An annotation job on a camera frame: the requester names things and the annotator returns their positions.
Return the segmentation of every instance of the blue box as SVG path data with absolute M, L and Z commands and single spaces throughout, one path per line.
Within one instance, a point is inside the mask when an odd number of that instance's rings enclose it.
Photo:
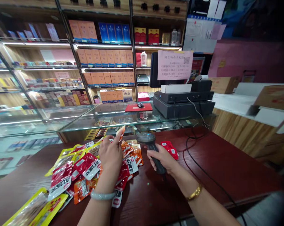
M 122 25 L 122 31 L 123 31 L 123 40 L 125 44 L 130 43 L 130 35 L 129 35 L 129 25 L 123 24 Z
M 110 43 L 110 40 L 108 38 L 107 24 L 106 23 L 98 23 L 98 25 L 99 25 L 102 43 Z
M 115 33 L 116 33 L 116 43 L 124 43 L 121 24 L 115 24 Z
M 114 24 L 107 24 L 108 29 L 108 39 L 110 43 L 116 43 L 116 34 L 115 34 L 115 25 Z

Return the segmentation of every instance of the barcode scanner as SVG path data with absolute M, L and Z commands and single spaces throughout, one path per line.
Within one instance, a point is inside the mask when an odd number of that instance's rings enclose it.
M 146 144 L 148 150 L 155 150 L 156 152 L 159 152 L 157 146 L 155 145 L 155 135 L 153 133 L 139 133 L 137 135 L 137 141 L 142 144 Z M 161 164 L 161 162 L 155 158 L 152 157 L 152 160 L 154 161 L 156 167 L 157 167 L 157 173 L 158 174 L 165 174 L 166 169 Z

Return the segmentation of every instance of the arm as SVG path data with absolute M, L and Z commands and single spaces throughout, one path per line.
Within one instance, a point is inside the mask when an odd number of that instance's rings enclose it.
M 107 136 L 100 144 L 99 156 L 103 171 L 99 177 L 94 190 L 99 194 L 110 194 L 114 192 L 120 168 L 122 165 L 122 149 L 119 143 L 119 133 L 111 143 Z M 77 226 L 97 225 L 107 226 L 110 222 L 112 200 L 91 199 Z
M 151 157 L 160 160 L 167 173 L 173 176 L 181 192 L 185 197 L 190 196 L 198 188 L 197 180 L 185 170 L 162 146 L 156 144 L 159 152 L 148 150 L 147 156 L 151 165 L 156 170 Z M 238 221 L 214 198 L 202 189 L 202 192 L 194 200 L 188 202 L 195 218 L 200 225 L 240 225 Z

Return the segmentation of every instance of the white box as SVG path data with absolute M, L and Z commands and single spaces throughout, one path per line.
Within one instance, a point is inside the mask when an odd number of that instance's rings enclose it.
M 181 85 L 161 85 L 162 93 L 189 93 L 191 92 L 191 84 Z

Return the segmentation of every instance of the hand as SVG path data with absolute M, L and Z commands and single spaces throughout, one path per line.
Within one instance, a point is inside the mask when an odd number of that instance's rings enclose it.
M 147 150 L 147 157 L 150 159 L 150 163 L 155 171 L 157 167 L 155 166 L 154 161 L 151 157 L 158 159 L 161 164 L 165 167 L 168 174 L 173 175 L 173 172 L 176 170 L 179 165 L 177 161 L 168 153 L 168 151 L 161 145 L 156 144 L 159 152 L 153 150 Z
M 103 171 L 110 171 L 110 173 L 117 173 L 117 177 L 122 165 L 122 148 L 119 143 L 121 133 L 114 136 L 106 136 L 100 143 L 99 157 Z

